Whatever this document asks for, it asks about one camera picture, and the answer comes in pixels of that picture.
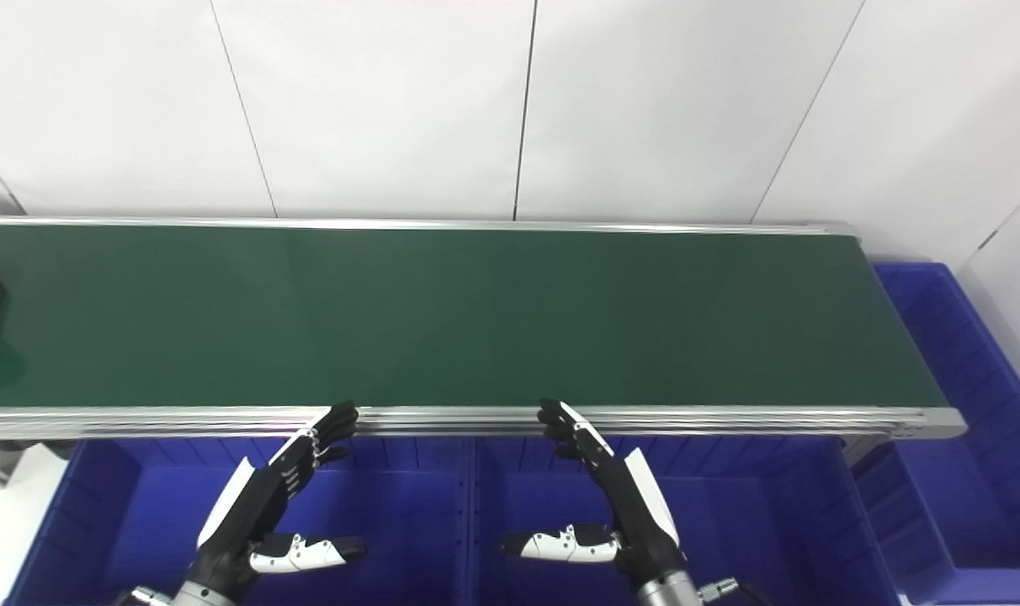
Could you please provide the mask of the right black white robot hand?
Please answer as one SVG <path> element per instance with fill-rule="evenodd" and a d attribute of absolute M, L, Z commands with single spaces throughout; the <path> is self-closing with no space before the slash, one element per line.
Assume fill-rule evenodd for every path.
<path fill-rule="evenodd" d="M 690 592 L 687 557 L 671 510 L 640 449 L 620 457 L 593 423 L 568 403 L 540 399 L 537 418 L 561 458 L 578 460 L 607 499 L 613 525 L 569 524 L 563 529 L 505 534 L 505 555 L 565 563 L 613 563 L 644 598 L 660 591 Z"/>

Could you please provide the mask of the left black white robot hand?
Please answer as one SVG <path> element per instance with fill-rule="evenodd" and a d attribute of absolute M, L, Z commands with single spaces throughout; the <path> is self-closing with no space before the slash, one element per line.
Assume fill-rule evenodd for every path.
<path fill-rule="evenodd" d="M 340 441 L 353 436 L 358 420 L 355 403 L 334 404 L 295 431 L 263 467 L 243 458 L 199 531 L 175 605 L 240 605 L 262 576 L 329 569 L 367 555 L 360 537 L 276 531 L 290 500 L 318 469 L 348 456 Z"/>

